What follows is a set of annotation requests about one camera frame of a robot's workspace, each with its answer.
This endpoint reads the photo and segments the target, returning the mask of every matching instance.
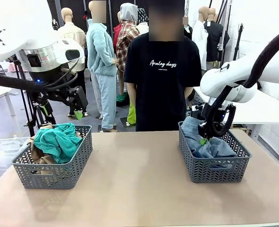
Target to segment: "light blue fleece jacket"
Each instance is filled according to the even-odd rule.
[[[99,75],[116,76],[117,67],[113,64],[115,58],[113,42],[107,33],[107,27],[101,23],[88,20],[87,32],[88,68]]]

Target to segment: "plaid shirt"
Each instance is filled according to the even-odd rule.
[[[139,31],[136,28],[136,21],[121,21],[121,31],[119,33],[116,45],[118,68],[120,70],[125,71],[128,47],[131,41],[139,35]]]

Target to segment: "white shirt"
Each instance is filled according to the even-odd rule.
[[[199,49],[201,69],[203,70],[206,70],[206,45],[208,36],[209,34],[204,29],[203,23],[200,20],[197,20],[193,28],[192,40]]]
[[[141,35],[149,32],[148,22],[139,23],[136,27]]]
[[[72,22],[67,22],[63,27],[58,29],[60,37],[65,39],[73,39],[77,41],[82,48],[85,48],[86,43],[86,34],[82,29],[75,26]],[[71,61],[68,63],[69,68],[74,66],[76,61]],[[79,72],[85,68],[85,57],[79,59],[78,64],[73,68],[73,71]]]

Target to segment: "black and white patterned hat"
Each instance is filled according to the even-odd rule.
[[[142,22],[149,22],[149,18],[147,14],[145,13],[144,8],[138,8],[138,20],[137,24],[142,23]]]

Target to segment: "basket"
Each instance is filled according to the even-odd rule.
[[[179,148],[186,163],[191,181],[194,183],[231,183],[241,182],[251,154],[229,131],[222,140],[236,152],[238,157],[196,158],[186,143],[179,125]]]
[[[72,189],[76,185],[92,152],[90,125],[76,125],[83,138],[82,143],[66,164],[36,164],[31,158],[30,144],[13,161],[12,165],[27,189]],[[48,171],[49,174],[37,174]]]

